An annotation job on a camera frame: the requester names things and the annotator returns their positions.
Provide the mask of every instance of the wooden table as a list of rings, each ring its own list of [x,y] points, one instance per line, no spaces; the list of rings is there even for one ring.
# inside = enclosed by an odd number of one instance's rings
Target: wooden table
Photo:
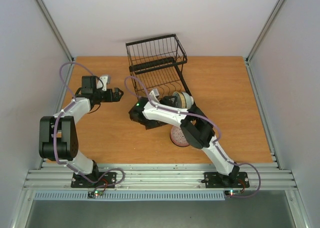
[[[79,148],[87,157],[97,163],[210,163],[201,150],[172,144],[170,125],[145,130],[130,121],[128,111],[137,98],[124,86],[129,75],[127,57],[77,57],[76,61],[97,76],[111,75],[108,87],[124,91],[120,102],[102,103],[76,125]],[[74,92],[83,75],[88,73],[75,66],[69,83]],[[233,160],[272,162],[242,57],[188,57],[183,76],[197,106],[220,127],[220,144]],[[63,105],[70,99],[67,93]]]

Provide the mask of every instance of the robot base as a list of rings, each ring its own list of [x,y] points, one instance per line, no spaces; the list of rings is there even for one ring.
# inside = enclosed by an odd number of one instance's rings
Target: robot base
[[[222,175],[218,172],[205,172],[204,173],[204,180],[202,183],[205,183],[206,188],[243,188],[243,185],[238,182],[240,179],[244,183],[245,188],[249,188],[249,179],[246,172],[239,172],[236,177],[236,181],[234,183],[229,184],[226,186],[223,184]]]
[[[117,173],[116,172],[108,172],[104,175],[103,179],[105,179],[108,184],[115,183],[117,181]],[[100,180],[99,182],[92,184],[82,176],[73,173],[71,188],[96,188],[97,186],[104,185],[104,181]],[[114,188],[114,185],[109,185],[107,188]]]

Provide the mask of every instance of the wire basket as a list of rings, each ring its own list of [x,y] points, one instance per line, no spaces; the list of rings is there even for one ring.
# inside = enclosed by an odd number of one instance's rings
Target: wire basket
[[[176,34],[127,43],[130,75],[139,78],[150,92],[157,88],[160,98],[174,91],[190,94],[183,78],[187,55]],[[135,93],[146,96],[143,87],[132,79]]]

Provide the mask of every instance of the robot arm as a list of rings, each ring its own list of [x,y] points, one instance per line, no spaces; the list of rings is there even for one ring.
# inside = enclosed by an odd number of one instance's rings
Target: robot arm
[[[117,102],[121,99],[124,94],[123,91],[119,88],[115,88],[114,92],[112,89],[107,89],[109,83],[108,75],[101,76],[98,85],[95,76],[83,76],[79,89],[80,94],[76,94],[75,99],[72,99],[60,112],[53,116],[45,116],[40,120],[39,154],[42,158],[56,161],[54,127],[59,116],[56,136],[59,162],[71,166],[73,170],[77,170],[84,175],[92,175],[97,172],[97,164],[79,151],[76,124],[94,105],[100,105],[101,102]]]
[[[145,125],[146,128],[154,127],[154,122],[157,121],[181,128],[187,142],[195,148],[202,149],[213,162],[221,175],[221,183],[225,186],[234,183],[239,167],[232,164],[234,161],[228,157],[218,142],[213,143],[216,140],[213,126],[205,120],[186,114],[205,116],[204,113],[196,105],[192,105],[190,109],[180,109],[161,104],[155,99],[153,91],[149,97],[153,105],[148,98],[141,97],[129,112],[131,120]]]

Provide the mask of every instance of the white wall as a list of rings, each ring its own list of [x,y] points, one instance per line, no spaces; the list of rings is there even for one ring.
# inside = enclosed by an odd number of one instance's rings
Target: white wall
[[[277,0],[44,0],[73,56],[176,33],[188,55],[247,56]]]
[[[54,111],[66,60],[34,0],[0,0],[0,227],[40,163],[39,121]]]
[[[275,145],[313,227],[320,224],[319,13],[319,0],[287,0],[252,60]]]

